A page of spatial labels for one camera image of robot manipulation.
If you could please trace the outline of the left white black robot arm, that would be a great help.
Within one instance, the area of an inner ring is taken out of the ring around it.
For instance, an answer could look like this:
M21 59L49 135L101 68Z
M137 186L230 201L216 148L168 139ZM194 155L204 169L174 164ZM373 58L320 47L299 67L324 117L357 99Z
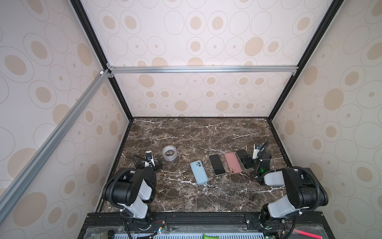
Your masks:
M155 199L158 169L153 159L145 160L137 169L120 168L103 187L102 199L117 208L128 221L141 227L151 225L148 204Z

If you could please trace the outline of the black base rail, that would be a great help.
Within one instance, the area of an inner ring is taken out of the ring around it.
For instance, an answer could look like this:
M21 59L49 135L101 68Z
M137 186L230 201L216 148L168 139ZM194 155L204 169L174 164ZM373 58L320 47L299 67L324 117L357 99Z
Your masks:
M303 226L306 226L308 229L320 226L325 231L323 237L327 236L329 239L335 238L322 212L307 212L300 216L296 216L295 219L289 217L285 219L284 222L282 222L282 219L270 219L266 224L271 228L265 229L265 227L261 225L259 212L152 213L150 224L145 224L145 222L135 222L132 218L125 218L119 213L89 213L82 225L78 238L84 239L85 235L89 235L91 230L95 229L117 227L122 228L123 230L129 229L130 232L143 233L148 231L153 233L158 230L160 226L165 225L171 230L184 228L186 226L201 226L207 228L217 226L218 228L223 229L227 229L230 226L245 231L258 231L267 235L273 235L276 233L280 234L282 230L290 229L292 224L294 224L295 229Z

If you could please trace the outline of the pink pen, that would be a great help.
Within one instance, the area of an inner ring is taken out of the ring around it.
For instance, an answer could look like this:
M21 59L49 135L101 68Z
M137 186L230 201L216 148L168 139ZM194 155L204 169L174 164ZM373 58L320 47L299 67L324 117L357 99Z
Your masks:
M310 238L313 238L313 239L322 239L322 236L319 236L319 235L316 235L316 234L312 234L312 233L308 233L308 232L304 232L304 231L301 231L301 230L294 230L293 232L298 234L298 235L310 237Z

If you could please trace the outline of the horizontal aluminium rail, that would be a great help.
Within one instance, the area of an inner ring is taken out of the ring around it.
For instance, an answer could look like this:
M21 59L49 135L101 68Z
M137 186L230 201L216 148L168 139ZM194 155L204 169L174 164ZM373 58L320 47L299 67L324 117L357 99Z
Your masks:
M155 66L155 67L116 67L104 69L102 73L115 74L197 74L197 73L296 73L296 65L260 66Z

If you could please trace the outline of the clear tape roll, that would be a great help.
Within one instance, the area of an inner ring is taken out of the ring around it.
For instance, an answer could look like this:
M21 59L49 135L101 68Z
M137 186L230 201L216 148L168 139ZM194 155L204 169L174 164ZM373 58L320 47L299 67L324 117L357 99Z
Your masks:
M177 148L173 145L166 145L162 149L162 155L163 155L164 160L174 161L178 156Z

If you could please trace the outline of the diagonal aluminium rail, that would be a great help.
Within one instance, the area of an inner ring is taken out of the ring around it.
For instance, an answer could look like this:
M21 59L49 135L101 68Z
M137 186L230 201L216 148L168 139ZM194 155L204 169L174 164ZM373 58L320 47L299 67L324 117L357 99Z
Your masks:
M47 138L44 144L33 155L32 159L22 169L20 174L10 185L10 188L7 189L5 194L1 197L1 224L4 223L5 219L18 203L22 195L39 174L42 167L50 158L54 150L58 147L59 143L71 129L79 115L83 112L85 107L101 87L104 80L109 77L109 75L109 69L104 69L101 73L98 74L95 80L69 110L69 112L55 128L52 134Z

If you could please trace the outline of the light blue phone case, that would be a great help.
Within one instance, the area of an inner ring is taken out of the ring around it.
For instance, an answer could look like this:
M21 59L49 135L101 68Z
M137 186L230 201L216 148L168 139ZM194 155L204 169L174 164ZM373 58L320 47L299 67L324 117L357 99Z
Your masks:
M198 185L205 184L209 181L205 168L200 160L190 163L190 167Z

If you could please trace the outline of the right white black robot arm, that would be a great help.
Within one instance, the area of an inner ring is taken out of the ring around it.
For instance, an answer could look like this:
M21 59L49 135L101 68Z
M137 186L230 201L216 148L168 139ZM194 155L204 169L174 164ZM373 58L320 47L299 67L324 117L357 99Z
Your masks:
M259 217L262 224L315 211L328 204L329 196L310 168L290 166L266 171L270 164L268 158L252 161L253 176L259 184L281 186L286 190L285 196L263 206Z

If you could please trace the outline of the green tag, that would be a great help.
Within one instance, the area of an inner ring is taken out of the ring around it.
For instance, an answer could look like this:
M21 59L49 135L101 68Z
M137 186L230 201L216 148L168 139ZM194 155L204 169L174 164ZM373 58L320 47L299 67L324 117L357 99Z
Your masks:
M203 239L219 239L219 236L208 236L203 234Z

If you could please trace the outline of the pink phone case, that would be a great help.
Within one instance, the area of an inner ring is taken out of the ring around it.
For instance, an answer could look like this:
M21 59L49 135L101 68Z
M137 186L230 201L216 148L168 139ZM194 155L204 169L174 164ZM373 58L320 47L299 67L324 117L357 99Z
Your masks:
M224 155L229 171L232 174L242 173L242 167L238 161L237 155L234 152L229 152Z

